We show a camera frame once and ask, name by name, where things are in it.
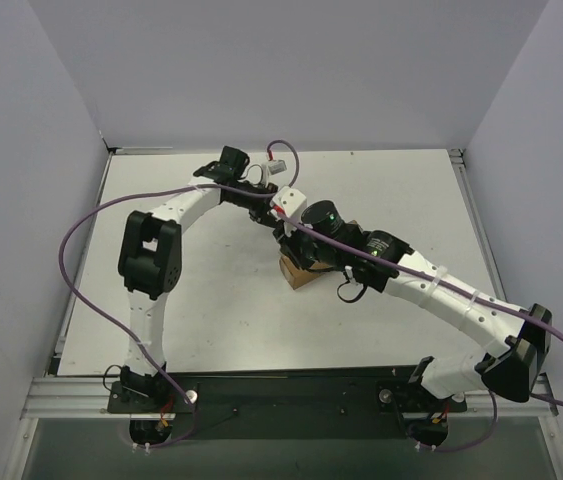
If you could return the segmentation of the brown cardboard express box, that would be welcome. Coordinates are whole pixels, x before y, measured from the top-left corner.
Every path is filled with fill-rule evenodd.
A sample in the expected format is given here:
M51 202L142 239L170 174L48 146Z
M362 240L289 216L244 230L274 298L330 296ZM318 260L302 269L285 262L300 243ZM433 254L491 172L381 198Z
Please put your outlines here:
M279 258L279 267L288 285L293 290L297 290L319 278L321 276L319 270L325 269L326 265L323 263L314 263L308 269L301 269L296 267L287 256L281 255Z

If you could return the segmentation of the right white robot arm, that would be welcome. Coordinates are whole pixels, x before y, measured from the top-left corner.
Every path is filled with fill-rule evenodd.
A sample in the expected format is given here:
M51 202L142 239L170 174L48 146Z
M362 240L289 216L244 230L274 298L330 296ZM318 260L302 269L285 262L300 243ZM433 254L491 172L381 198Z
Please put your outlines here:
M412 383L438 399L478 390L518 403L530 399L549 350L548 334L533 324L550 323L544 307L523 309L490 297L397 237L344 222L329 200L307 207L298 220L286 200L274 202L271 213L281 222L275 237L295 266L322 264L363 290L412 303L477 344L474 352L422 359Z

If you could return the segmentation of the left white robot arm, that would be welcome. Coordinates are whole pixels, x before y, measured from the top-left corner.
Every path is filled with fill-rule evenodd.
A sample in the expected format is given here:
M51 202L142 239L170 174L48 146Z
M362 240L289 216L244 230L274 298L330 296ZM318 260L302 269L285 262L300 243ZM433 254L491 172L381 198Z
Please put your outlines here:
M278 187L269 177L286 170L284 162L259 166L257 183L246 179L249 156L224 147L220 157L200 167L182 193L147 211L134 211L126 221L118 271L129 292L129 344L120 374L121 386L144 411L165 402L169 382L158 372L166 366L163 330L166 301L182 273L182 236L202 215L223 202L244 208L250 218L272 227L270 198Z

